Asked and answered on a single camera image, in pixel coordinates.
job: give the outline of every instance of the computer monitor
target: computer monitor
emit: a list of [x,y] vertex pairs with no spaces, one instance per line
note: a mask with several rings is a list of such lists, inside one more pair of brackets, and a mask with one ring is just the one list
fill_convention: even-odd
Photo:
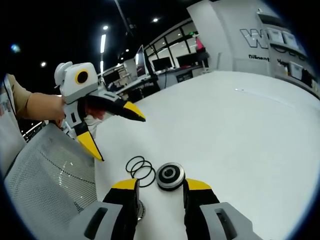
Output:
[[109,85],[110,83],[119,80],[120,75],[119,75],[119,72],[116,70],[116,71],[113,71],[113,72],[109,73],[108,75],[104,76],[103,78],[104,78],[105,84]]
[[144,55],[144,47],[141,45],[138,52],[135,55],[136,73],[138,78],[147,76],[146,61]]
[[155,71],[161,71],[161,70],[169,69],[172,67],[170,57],[156,59],[156,60],[153,60],[152,63]]
[[188,67],[188,66],[194,66],[196,62],[198,62],[198,54],[195,53],[190,53],[187,55],[183,56],[178,56],[176,58],[178,60],[179,66],[182,67]]

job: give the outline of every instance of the human arm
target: human arm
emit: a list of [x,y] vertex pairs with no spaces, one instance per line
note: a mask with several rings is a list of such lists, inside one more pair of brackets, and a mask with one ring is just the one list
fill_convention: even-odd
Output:
[[[62,120],[65,118],[62,97],[43,93],[31,93],[23,88],[15,76],[8,74],[11,85],[16,115],[18,118],[31,120]],[[95,119],[103,119],[104,110],[96,109],[92,104],[86,104],[85,111]]]

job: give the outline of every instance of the gray mesh fabric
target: gray mesh fabric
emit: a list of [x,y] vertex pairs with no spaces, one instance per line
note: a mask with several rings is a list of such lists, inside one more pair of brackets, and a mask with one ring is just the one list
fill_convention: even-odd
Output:
[[93,158],[53,124],[17,156],[4,182],[24,224],[39,240],[65,239],[71,219],[97,200]]

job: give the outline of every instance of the black ceiling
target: black ceiling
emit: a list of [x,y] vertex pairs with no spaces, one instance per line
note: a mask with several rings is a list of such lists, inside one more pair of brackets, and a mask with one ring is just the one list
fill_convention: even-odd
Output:
[[[4,4],[5,48],[20,47],[6,61],[7,71],[31,92],[59,94],[54,71],[61,62],[91,62],[100,70],[100,41],[106,33],[105,69],[123,56],[131,58],[140,44],[148,44],[167,29],[189,18],[187,7],[199,0],[118,0],[125,18],[136,26],[127,29],[115,0],[8,1]],[[40,67],[42,61],[47,66]],[[20,124],[29,129],[30,122]]]

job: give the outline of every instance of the robot eye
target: robot eye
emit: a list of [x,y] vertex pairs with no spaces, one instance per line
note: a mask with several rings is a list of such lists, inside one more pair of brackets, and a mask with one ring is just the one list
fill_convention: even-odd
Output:
[[86,71],[81,71],[77,74],[75,81],[78,84],[83,84],[87,81],[87,79],[88,79],[88,73]]

